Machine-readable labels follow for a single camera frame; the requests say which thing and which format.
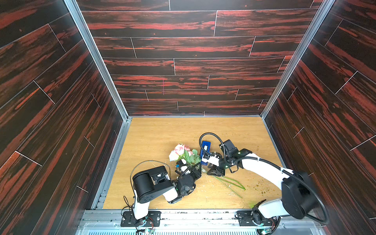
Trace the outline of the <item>aluminium left corner post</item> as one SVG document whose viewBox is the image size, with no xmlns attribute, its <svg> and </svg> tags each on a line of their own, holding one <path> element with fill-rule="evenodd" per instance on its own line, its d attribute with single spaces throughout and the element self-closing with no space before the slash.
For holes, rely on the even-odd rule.
<svg viewBox="0 0 376 235">
<path fill-rule="evenodd" d="M 100 54 L 100 51 L 95 43 L 95 40 L 89 30 L 89 27 L 84 19 L 84 16 L 79 8 L 77 1 L 74 0 L 63 0 L 66 5 L 93 61 L 99 70 L 99 73 L 109 91 L 122 119 L 128 121 L 130 119 L 129 114 L 120 98 L 120 95 L 116 89 L 116 86 L 110 76 L 110 73 L 105 65 L 105 62 Z"/>
</svg>

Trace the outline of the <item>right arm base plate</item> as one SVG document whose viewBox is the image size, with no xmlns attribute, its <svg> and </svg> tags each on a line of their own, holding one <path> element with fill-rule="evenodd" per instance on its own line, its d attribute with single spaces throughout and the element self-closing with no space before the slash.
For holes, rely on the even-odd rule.
<svg viewBox="0 0 376 235">
<path fill-rule="evenodd" d="M 281 218 L 274 216 L 265 218 L 257 211 L 237 211 L 235 219 L 238 220 L 240 226 L 257 226 L 257 227 L 276 227 Z"/>
</svg>

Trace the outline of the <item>pink artificial flower bouquet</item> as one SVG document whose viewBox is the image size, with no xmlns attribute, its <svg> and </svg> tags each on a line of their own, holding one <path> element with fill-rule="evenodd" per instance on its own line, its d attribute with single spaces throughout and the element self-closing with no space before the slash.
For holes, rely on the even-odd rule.
<svg viewBox="0 0 376 235">
<path fill-rule="evenodd" d="M 196 149 L 190 149 L 189 146 L 186 146 L 184 144 L 178 144 L 174 150 L 172 150 L 169 154 L 169 160 L 171 162 L 175 162 L 175 172 L 177 174 L 176 180 L 173 181 L 173 184 L 176 188 L 176 183 L 178 180 L 178 177 L 181 174 L 184 174 L 187 170 L 197 170 L 201 172 L 201 175 L 203 173 L 207 174 L 208 171 L 206 171 L 201 164 L 201 157 L 198 154 L 198 151 Z M 223 185 L 225 185 L 228 189 L 230 189 L 232 186 L 239 188 L 241 190 L 245 190 L 245 186 L 242 185 L 239 181 L 228 178 L 226 176 L 213 176 L 216 180 L 221 182 Z"/>
</svg>

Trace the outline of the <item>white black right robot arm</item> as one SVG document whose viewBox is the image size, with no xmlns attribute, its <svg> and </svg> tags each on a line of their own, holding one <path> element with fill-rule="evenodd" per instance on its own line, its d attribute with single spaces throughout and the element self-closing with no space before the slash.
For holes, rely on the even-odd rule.
<svg viewBox="0 0 376 235">
<path fill-rule="evenodd" d="M 263 177 L 281 190 L 280 199 L 260 201 L 252 208 L 251 217 L 255 225 L 266 226 L 269 219 L 286 215 L 329 224 L 328 210 L 307 173 L 280 167 L 247 149 L 238 150 L 230 140 L 222 143 L 220 148 L 222 155 L 209 152 L 206 147 L 201 148 L 202 159 L 212 164 L 209 175 L 223 177 L 227 169 L 236 166 Z"/>
</svg>

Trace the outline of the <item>aluminium front rail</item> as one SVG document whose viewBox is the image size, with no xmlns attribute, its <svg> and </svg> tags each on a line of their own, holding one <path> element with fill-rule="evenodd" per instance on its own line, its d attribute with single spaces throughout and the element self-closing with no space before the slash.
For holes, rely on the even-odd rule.
<svg viewBox="0 0 376 235">
<path fill-rule="evenodd" d="M 149 227 L 122 227 L 120 210 L 86 210 L 78 235 L 256 235 L 262 228 L 241 226 L 237 209 L 160 210 Z"/>
</svg>

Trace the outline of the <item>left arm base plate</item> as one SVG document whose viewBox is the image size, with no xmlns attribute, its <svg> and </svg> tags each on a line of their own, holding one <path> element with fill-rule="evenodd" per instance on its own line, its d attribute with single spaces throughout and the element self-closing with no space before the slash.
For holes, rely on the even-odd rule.
<svg viewBox="0 0 376 235">
<path fill-rule="evenodd" d="M 160 211 L 149 211 L 147 216 L 136 219 L 132 211 L 122 213 L 121 227 L 159 227 L 161 221 Z"/>
</svg>

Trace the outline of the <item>aluminium right corner post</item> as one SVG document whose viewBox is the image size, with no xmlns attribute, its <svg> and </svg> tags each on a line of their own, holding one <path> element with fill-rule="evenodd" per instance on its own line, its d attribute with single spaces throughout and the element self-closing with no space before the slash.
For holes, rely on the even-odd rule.
<svg viewBox="0 0 376 235">
<path fill-rule="evenodd" d="M 317 33 L 318 29 L 320 28 L 321 24 L 325 20 L 327 14 L 329 13 L 330 9 L 332 8 L 335 0 L 325 0 L 321 3 L 320 7 L 318 8 L 315 16 L 312 19 L 309 27 L 307 28 L 306 33 L 304 34 L 297 50 L 293 54 L 290 62 L 288 63 L 285 71 L 283 72 L 279 83 L 277 84 L 272 96 L 270 97 L 266 107 L 262 111 L 260 117 L 264 121 L 271 110 L 273 104 L 276 102 L 279 94 L 282 92 L 284 86 L 287 84 L 290 76 L 294 72 L 296 66 L 298 65 L 301 57 L 304 55 L 306 49 L 308 48 L 310 42 L 314 38 L 315 34 Z"/>
</svg>

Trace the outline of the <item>aluminium corner post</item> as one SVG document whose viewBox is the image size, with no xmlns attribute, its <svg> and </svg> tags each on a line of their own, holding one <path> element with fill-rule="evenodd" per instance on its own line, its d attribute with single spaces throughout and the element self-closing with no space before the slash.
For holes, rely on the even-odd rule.
<svg viewBox="0 0 376 235">
<path fill-rule="evenodd" d="M 318 29 L 320 28 L 321 24 L 325 20 L 327 14 L 329 13 L 330 9 L 332 8 L 335 0 L 325 0 L 321 3 L 320 7 L 318 8 L 315 16 L 312 19 L 309 27 L 307 28 L 306 33 L 304 34 L 297 50 L 293 54 L 290 62 L 288 63 L 285 71 L 283 72 L 279 83 L 277 84 L 272 96 L 270 97 L 266 107 L 262 111 L 260 117 L 264 121 L 271 110 L 273 104 L 276 102 L 279 94 L 282 92 L 284 86 L 287 84 L 290 76 L 294 72 L 296 66 L 298 65 L 301 57 L 304 55 L 306 49 L 308 48 L 310 42 L 314 38 L 315 34 L 317 33 Z"/>
<path fill-rule="evenodd" d="M 105 62 L 100 54 L 100 51 L 95 43 L 95 40 L 89 30 L 89 27 L 84 19 L 84 16 L 79 8 L 77 1 L 74 0 L 63 0 L 66 5 L 93 61 L 99 70 L 99 73 L 109 91 L 122 119 L 128 121 L 130 119 L 129 114 L 120 98 L 120 95 L 116 89 L 116 86 L 110 76 L 110 73 L 105 65 Z"/>
</svg>

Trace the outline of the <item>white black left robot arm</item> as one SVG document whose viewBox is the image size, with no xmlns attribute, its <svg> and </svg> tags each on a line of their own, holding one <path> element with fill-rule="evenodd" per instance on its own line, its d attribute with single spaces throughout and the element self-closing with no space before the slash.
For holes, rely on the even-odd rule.
<svg viewBox="0 0 376 235">
<path fill-rule="evenodd" d="M 175 180 L 170 178 L 169 172 L 163 165 L 138 172 L 132 177 L 135 195 L 132 211 L 136 221 L 146 220 L 150 202 L 160 196 L 164 196 L 169 204 L 175 204 L 193 193 L 196 181 L 202 176 L 202 166 L 200 162 L 190 165 L 181 159 L 175 166 Z"/>
</svg>

